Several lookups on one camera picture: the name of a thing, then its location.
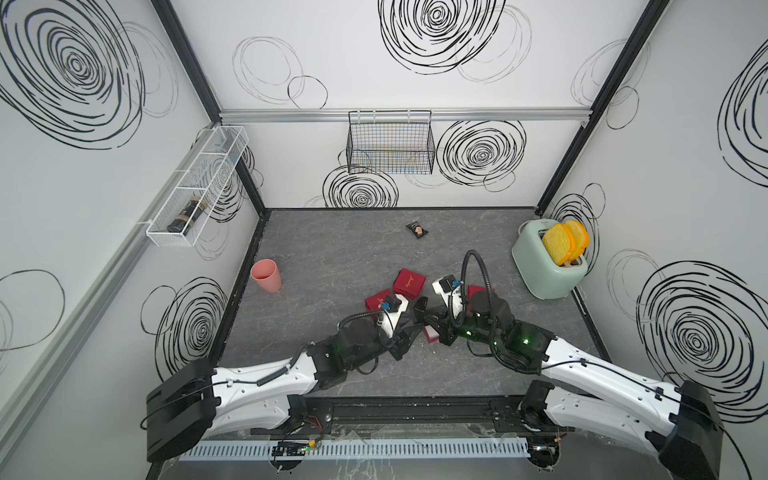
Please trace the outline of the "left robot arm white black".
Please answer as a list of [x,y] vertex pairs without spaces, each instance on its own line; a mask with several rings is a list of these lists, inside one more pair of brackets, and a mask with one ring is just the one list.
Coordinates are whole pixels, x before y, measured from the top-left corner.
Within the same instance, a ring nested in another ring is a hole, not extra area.
[[146,397],[146,459],[165,461],[205,438],[242,429],[294,430],[304,421],[303,396],[344,382],[382,355],[401,359],[422,328],[398,315],[378,321],[356,314],[284,360],[232,368],[194,360]]

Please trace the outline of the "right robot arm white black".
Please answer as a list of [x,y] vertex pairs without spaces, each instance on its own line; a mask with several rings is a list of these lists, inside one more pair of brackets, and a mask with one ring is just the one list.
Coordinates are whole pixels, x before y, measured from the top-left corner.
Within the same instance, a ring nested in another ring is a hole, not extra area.
[[483,291],[469,294],[464,274],[447,275],[433,284],[442,306],[431,307],[421,297],[414,314],[441,343],[464,338],[484,344],[503,367],[534,376],[518,406],[526,428],[590,431],[655,457],[678,479],[719,478],[723,443],[732,437],[704,387],[631,372],[516,318],[493,291],[477,251],[467,251],[462,263],[471,260],[480,268]]

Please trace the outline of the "red jewelry box base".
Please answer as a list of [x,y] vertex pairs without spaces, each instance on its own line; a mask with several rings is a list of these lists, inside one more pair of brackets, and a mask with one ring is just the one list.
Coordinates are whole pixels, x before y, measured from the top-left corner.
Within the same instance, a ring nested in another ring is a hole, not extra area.
[[425,326],[423,331],[428,343],[435,343],[439,341],[439,333],[433,327]]

